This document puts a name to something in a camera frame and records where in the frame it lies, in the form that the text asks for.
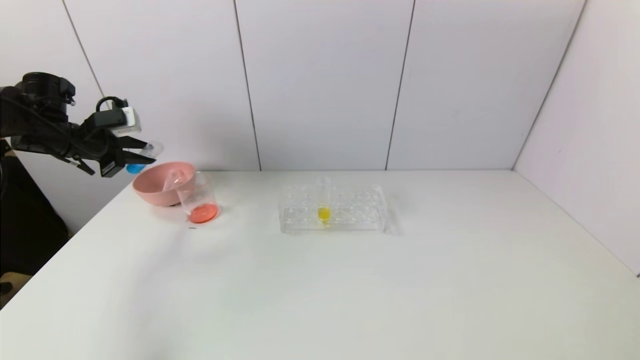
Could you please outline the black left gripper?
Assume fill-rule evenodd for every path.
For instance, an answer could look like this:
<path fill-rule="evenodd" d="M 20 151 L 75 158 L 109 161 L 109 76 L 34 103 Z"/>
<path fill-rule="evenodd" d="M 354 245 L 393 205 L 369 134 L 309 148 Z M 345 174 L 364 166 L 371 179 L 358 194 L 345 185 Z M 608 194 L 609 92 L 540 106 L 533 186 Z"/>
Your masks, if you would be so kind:
<path fill-rule="evenodd" d="M 114 177 L 126 165 L 150 165 L 155 158 L 128 150 L 142 150 L 146 141 L 131 136 L 117 137 L 108 129 L 94 129 L 85 132 L 80 127 L 68 129 L 67 160 L 71 166 L 93 176 L 96 171 L 87 164 L 98 163 L 102 178 Z"/>

